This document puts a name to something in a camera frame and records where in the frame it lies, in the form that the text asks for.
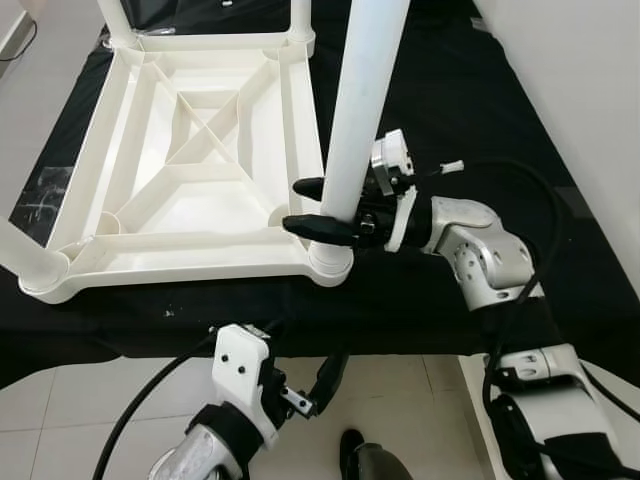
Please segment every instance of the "black shoe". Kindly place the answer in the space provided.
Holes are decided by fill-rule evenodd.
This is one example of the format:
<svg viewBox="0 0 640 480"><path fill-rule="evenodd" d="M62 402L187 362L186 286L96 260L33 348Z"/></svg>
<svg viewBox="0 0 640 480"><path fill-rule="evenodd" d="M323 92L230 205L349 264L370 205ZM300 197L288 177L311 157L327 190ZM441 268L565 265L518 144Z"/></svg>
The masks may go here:
<svg viewBox="0 0 640 480"><path fill-rule="evenodd" d="M364 443L364 437L355 429L346 430L340 439L340 472L342 480L357 480L358 456L355 451Z"/></svg>

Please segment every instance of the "black tablecloth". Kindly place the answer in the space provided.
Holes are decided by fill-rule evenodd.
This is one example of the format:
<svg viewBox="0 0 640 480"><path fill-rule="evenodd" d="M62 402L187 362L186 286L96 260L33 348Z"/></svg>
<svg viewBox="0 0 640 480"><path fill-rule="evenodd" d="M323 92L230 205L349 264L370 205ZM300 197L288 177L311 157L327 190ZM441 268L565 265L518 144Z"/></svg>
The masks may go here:
<svg viewBox="0 0 640 480"><path fill-rule="evenodd" d="M175 25L180 34L284 30L288 1L129 0L139 29ZM311 59L318 124L326 153L349 4L314 2ZM548 206L512 172L426 173L443 161L508 157L536 167L568 202L568 235L544 288L562 332L579 354L640 385L640 305L597 222L498 42L474 30L470 3L414 1L379 132L405 132L422 192L489 204L505 226L544 255ZM78 78L11 220L47 241L100 93L111 54L96 48ZM358 252L349 279L324 289L302 277L91 289L50 306L23 295L0 272L0 385L35 370L128 356L170 356L210 325L280 321L281 355L322 355L347 343L354 353L483 351L478 325L449 267L416 251Z"/></svg>

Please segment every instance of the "person's leg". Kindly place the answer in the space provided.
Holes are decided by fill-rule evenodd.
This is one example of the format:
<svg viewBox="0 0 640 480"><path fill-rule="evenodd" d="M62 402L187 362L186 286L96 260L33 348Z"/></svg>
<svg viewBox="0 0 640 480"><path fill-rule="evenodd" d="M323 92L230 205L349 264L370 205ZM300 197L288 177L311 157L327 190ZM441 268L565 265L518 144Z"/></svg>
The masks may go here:
<svg viewBox="0 0 640 480"><path fill-rule="evenodd" d="M402 462L375 443L366 443L357 430L347 430L340 441L342 480L412 480Z"/></svg>

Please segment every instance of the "wire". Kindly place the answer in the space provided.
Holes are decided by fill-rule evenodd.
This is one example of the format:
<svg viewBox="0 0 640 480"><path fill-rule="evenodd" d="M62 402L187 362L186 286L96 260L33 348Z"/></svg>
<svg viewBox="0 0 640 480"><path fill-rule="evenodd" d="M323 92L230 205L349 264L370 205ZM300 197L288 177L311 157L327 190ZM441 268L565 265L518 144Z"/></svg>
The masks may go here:
<svg viewBox="0 0 640 480"><path fill-rule="evenodd" d="M540 190L544 193L545 197L547 198L547 201L549 202L549 205L551 207L551 213L553 216L553 230L552 230L551 242L550 242L545 260L536 269L535 273L531 276L529 281L525 284L524 288L522 289L522 291L520 292L520 294L515 300L515 304L517 306L523 305L524 302L529 298L529 294L531 293L531 291L536 287L536 285L546 276L546 274L551 269L551 265L553 264L553 261L557 256L560 250L560 247L562 246L562 240L564 235L563 234L564 218L562 213L562 205L560 203L558 196L553 190L553 187L549 184L549 182L542 175L540 175L536 170L529 167L528 165L516 162L515 160L512 160L512 159L493 158L493 159L479 160L474 163L468 164L468 166L470 168L485 167L485 166L489 166L489 167L502 166L502 167L508 167L508 168L517 170L520 173L524 174L526 177L528 177L530 180L532 180L540 188ZM518 312L519 312L519 308L514 308L511 314L509 315L509 317L507 317L503 322L503 325L498 335L498 340L494 346L493 351L490 353L484 381L482 382L482 403L487 412L487 415L489 415L490 418L492 416L491 385L493 385L493 378L497 370L499 358L502 355L502 351L504 350L504 346L507 340L509 339L511 328L514 324L514 320L517 318ZM618 406L619 406L619 403L622 403L617 398L616 398L616 401L617 402L614 402L614 403ZM567 454L566 452L558 451L547 445L542 445L537 442L532 442L527 439L519 438L516 435L514 435L514 440L520 441L521 443L524 443L526 446L533 448L539 453L547 455L551 458L562 459L564 461L571 462L575 465L581 465L583 467L591 468L601 472L607 472L609 474L613 474L622 478L640 479L639 470L634 470L632 468L628 468L624 466L617 467L617 466L600 465L597 463L593 463L588 459L574 457L573 455Z"/></svg>
<svg viewBox="0 0 640 480"><path fill-rule="evenodd" d="M593 384L594 387L596 387L596 389L602 394L603 397L605 397L616 407L633 418L636 422L640 423L640 413L636 412L633 408L616 397L610 390L607 389L607 387L600 383L600 381L589 371L584 362L582 362L582 369L584 370L584 373L589 381Z"/></svg>
<svg viewBox="0 0 640 480"><path fill-rule="evenodd" d="M20 50L18 53L16 53L13 57L9 57L9 58L0 58L0 62L13 62L14 60L19 59L22 55L24 55L24 52L27 51L27 49L31 46L31 44L33 43L33 41L36 39L36 36L38 36L38 23L35 20L32 20L32 26L33 26L33 35L31 35L31 38L29 39L29 41L26 43L26 45L24 47L22 47L22 50Z"/></svg>
<svg viewBox="0 0 640 480"><path fill-rule="evenodd" d="M124 427L127 425L142 402L144 402L144 400L153 391L153 389L156 388L158 384L160 384L160 382L162 382L162 380L164 380L165 377L173 372L176 368L178 368L190 358L197 355L203 347L209 345L210 343L215 344L216 335L217 331L210 333L204 340L198 343L191 350L171 360L171 362L169 362L162 370L156 373L154 377L149 380L149 382L144 387L142 387L142 389L138 392L134 399L131 400L129 406L127 406L125 411L122 412L122 415L120 415L120 418L114 425L113 430L111 430L111 434L109 435L109 438L107 439L104 447L102 448L102 452L100 453L100 458L98 459L95 472L93 473L93 480L102 480L102 478L104 477L104 473L109 463L109 458L113 453L113 449L115 448L116 443L118 442L118 438L120 438L120 434L122 434Z"/></svg>

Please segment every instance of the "white plastic leg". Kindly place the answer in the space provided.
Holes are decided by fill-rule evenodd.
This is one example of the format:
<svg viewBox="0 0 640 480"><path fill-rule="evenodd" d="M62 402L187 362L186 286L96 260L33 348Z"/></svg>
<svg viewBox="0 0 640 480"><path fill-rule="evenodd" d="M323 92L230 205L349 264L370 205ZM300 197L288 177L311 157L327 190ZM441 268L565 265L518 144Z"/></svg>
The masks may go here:
<svg viewBox="0 0 640 480"><path fill-rule="evenodd" d="M45 250L0 217L0 265L14 273L27 290L43 290L60 280L69 268L67 257Z"/></svg>
<svg viewBox="0 0 640 480"><path fill-rule="evenodd" d="M410 0L353 0L342 60L321 213L350 222L358 207ZM310 262L335 283L346 278L347 248L312 243Z"/></svg>
<svg viewBox="0 0 640 480"><path fill-rule="evenodd" d="M316 34L311 28L311 0L291 0L291 27L287 32L291 43L304 43L307 56L313 55Z"/></svg>
<svg viewBox="0 0 640 480"><path fill-rule="evenodd" d="M138 39L136 34L131 31L131 25L129 25L120 0L98 0L98 6L105 22L107 22L107 27L109 27L113 46L133 47Z"/></svg>

